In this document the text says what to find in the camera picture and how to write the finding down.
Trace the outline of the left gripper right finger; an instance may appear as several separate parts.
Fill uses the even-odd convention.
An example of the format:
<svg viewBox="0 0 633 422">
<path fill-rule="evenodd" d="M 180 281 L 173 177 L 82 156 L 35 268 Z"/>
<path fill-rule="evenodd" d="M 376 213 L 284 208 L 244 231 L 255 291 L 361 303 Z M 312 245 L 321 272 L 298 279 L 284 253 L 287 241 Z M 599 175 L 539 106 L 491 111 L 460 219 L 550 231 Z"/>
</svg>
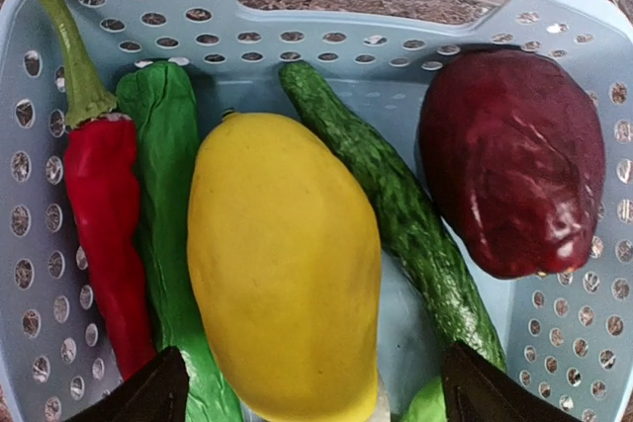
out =
<svg viewBox="0 0 633 422">
<path fill-rule="evenodd" d="M 446 351 L 442 386 L 450 422 L 561 422 L 567 414 L 522 388 L 462 341 Z"/>
</svg>

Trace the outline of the yellow corn toy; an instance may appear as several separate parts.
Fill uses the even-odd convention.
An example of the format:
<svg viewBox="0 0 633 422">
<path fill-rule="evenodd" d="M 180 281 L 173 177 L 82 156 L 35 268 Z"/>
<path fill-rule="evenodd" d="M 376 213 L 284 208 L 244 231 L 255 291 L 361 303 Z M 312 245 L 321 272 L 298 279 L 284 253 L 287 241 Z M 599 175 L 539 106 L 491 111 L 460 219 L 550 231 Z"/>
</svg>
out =
<svg viewBox="0 0 633 422">
<path fill-rule="evenodd" d="M 381 244 L 360 185 L 299 122 L 231 113 L 199 150 L 192 287 L 217 364 L 270 421 L 364 421 L 377 403 Z"/>
</svg>

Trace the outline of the dark green cucumber toy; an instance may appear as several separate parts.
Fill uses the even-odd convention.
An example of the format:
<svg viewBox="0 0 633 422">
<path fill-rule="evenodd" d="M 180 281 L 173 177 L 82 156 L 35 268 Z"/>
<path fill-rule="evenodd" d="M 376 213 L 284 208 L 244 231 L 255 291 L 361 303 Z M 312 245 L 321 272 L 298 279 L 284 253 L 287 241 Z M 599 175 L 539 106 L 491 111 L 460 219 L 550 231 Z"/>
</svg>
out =
<svg viewBox="0 0 633 422">
<path fill-rule="evenodd" d="M 383 247 L 401 261 L 422 294 L 440 346 L 462 340 L 505 370 L 497 330 L 466 261 L 396 149 L 349 109 L 310 64 L 284 64 L 279 80 L 304 125 L 361 185 L 375 211 Z"/>
</svg>

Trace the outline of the dark red apple toy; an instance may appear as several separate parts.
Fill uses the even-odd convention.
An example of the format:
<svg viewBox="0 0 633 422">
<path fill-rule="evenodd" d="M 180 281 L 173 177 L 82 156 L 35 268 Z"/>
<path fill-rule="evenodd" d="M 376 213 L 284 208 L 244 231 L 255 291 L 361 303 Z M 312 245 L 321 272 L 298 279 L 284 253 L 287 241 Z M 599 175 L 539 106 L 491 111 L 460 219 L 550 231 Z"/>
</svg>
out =
<svg viewBox="0 0 633 422">
<path fill-rule="evenodd" d="M 592 100 L 558 63 L 517 49 L 461 54 L 425 93 L 418 147 L 432 199 L 484 272 L 587 262 L 605 146 Z"/>
</svg>

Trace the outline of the long green pepper toy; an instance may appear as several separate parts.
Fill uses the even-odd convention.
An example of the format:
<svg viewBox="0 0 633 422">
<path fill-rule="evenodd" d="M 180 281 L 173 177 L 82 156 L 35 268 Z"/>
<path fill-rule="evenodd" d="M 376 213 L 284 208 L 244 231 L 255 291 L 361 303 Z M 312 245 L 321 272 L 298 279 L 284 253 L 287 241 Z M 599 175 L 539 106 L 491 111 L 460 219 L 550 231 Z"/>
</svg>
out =
<svg viewBox="0 0 633 422">
<path fill-rule="evenodd" d="M 177 347 L 189 375 L 189 421 L 239 421 L 238 398 L 209 348 L 187 266 L 187 214 L 201 144 L 197 101 L 185 69 L 155 61 L 118 83 L 120 110 L 136 126 L 140 218 L 154 344 Z"/>
</svg>

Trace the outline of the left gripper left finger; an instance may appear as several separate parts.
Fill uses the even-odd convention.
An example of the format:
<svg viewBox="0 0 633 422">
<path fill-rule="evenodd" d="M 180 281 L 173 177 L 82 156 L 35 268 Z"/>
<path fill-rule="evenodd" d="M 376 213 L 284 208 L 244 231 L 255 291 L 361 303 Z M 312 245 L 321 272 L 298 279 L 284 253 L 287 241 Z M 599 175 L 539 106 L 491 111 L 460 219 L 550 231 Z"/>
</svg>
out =
<svg viewBox="0 0 633 422">
<path fill-rule="evenodd" d="M 177 347 L 162 350 L 108 396 L 67 422 L 184 422 L 189 376 Z"/>
</svg>

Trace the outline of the red chili pepper toy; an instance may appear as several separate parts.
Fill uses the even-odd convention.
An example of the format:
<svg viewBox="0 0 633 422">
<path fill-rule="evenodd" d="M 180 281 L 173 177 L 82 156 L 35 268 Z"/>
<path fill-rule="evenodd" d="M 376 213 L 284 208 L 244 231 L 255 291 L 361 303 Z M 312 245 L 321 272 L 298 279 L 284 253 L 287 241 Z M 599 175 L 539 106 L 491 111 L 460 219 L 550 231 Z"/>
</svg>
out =
<svg viewBox="0 0 633 422">
<path fill-rule="evenodd" d="M 134 246 L 140 188 L 136 127 L 117 111 L 64 0 L 39 0 L 55 26 L 68 108 L 64 181 L 89 280 L 121 376 L 128 380 L 156 354 L 145 272 Z"/>
</svg>

